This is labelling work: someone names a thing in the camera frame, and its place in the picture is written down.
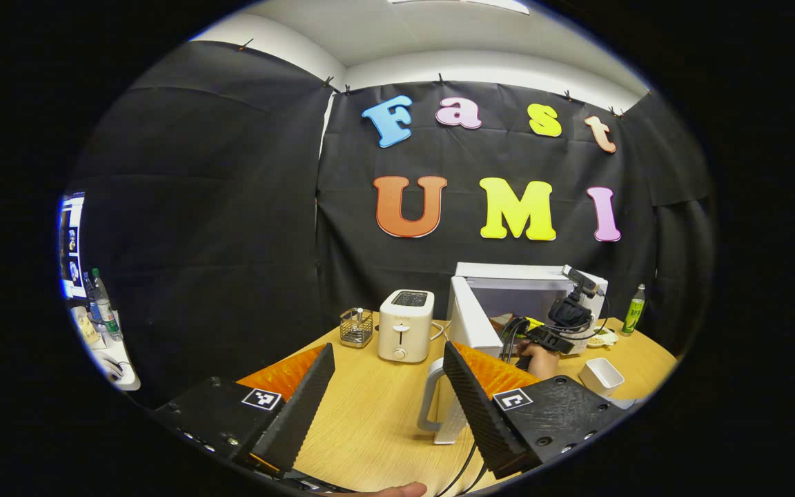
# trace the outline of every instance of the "black fabric backdrop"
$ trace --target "black fabric backdrop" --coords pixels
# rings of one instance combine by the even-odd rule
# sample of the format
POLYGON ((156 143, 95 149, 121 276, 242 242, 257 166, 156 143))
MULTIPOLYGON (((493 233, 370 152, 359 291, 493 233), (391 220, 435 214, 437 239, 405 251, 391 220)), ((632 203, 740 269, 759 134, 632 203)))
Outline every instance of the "black fabric backdrop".
POLYGON ((492 83, 420 82, 352 90, 335 97, 318 172, 318 251, 325 324, 353 306, 378 308, 395 289, 435 293, 435 317, 445 318, 449 280, 458 262, 570 264, 609 280, 609 314, 624 318, 640 283, 649 305, 640 328, 681 352, 707 302, 713 264, 710 185, 700 148, 665 103, 647 95, 615 117, 561 95, 492 83), (363 110, 407 95, 413 134, 388 148, 363 110), (482 127, 437 122, 442 98, 464 97, 480 107, 482 127), (533 133, 527 106, 545 104, 558 113, 557 138, 533 133), (618 150, 603 151, 584 119, 609 126, 618 150), (447 179, 437 229, 420 238, 395 238, 376 224, 373 180, 397 175, 404 189, 403 215, 422 216, 416 180, 447 179), (552 242, 484 239, 486 192, 479 181, 500 177, 518 198, 532 180, 553 186, 552 242), (586 189, 605 186, 612 198, 619 242, 597 242, 593 201, 586 189))
POLYGON ((114 103, 71 189, 155 407, 318 336, 315 169, 332 90, 277 57, 183 44, 114 103))

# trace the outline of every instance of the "computer monitor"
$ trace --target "computer monitor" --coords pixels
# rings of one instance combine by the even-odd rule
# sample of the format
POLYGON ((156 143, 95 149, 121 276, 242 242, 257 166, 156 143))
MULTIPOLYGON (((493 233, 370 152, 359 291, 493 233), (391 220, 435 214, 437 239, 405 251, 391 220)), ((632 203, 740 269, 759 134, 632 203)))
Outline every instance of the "computer monitor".
POLYGON ((60 279, 63 281, 63 296, 67 299, 88 298, 82 280, 79 252, 79 243, 81 242, 79 227, 84 204, 85 192, 64 195, 60 204, 57 245, 60 255, 60 279))

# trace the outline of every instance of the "white bowl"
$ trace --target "white bowl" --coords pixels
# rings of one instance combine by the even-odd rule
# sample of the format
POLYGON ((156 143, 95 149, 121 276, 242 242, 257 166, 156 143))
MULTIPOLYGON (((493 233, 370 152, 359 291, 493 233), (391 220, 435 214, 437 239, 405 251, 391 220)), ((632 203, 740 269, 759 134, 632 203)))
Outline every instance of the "white bowl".
POLYGON ((611 396, 619 384, 625 383, 625 377, 606 358, 590 359, 585 362, 585 367, 581 369, 578 377, 585 387, 604 397, 611 396))

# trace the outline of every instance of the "plastic bottle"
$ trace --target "plastic bottle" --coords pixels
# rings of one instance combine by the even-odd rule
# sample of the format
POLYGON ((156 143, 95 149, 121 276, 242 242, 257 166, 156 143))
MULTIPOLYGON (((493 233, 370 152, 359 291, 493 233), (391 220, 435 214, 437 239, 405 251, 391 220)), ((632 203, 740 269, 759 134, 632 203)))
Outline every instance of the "plastic bottle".
POLYGON ((646 293, 643 293, 645 289, 646 285, 637 286, 637 293, 634 293, 634 298, 631 299, 631 307, 627 309, 625 325, 621 329, 621 333, 624 336, 630 336, 637 328, 637 321, 640 320, 640 315, 643 314, 643 306, 646 303, 646 293))
POLYGON ((85 281, 85 293, 88 295, 88 307, 91 308, 91 316, 89 319, 95 323, 102 323, 104 319, 100 316, 100 308, 97 307, 97 287, 88 276, 88 272, 82 273, 83 280, 85 281))
POLYGON ((104 281, 100 279, 100 271, 98 268, 93 268, 91 273, 94 274, 94 285, 97 287, 97 308, 100 309, 100 317, 106 325, 106 330, 116 342, 121 342, 122 333, 119 330, 119 323, 116 321, 116 315, 112 312, 110 305, 110 296, 106 293, 106 286, 104 281))

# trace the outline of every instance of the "metal utensil holder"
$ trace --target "metal utensil holder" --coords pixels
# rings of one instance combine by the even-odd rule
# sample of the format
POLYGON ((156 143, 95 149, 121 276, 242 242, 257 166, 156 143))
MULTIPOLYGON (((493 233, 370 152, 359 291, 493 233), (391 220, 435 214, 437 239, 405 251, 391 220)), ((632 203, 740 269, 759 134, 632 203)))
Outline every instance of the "metal utensil holder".
POLYGON ((348 309, 340 316, 340 343, 363 349, 373 337, 373 312, 360 307, 348 309))

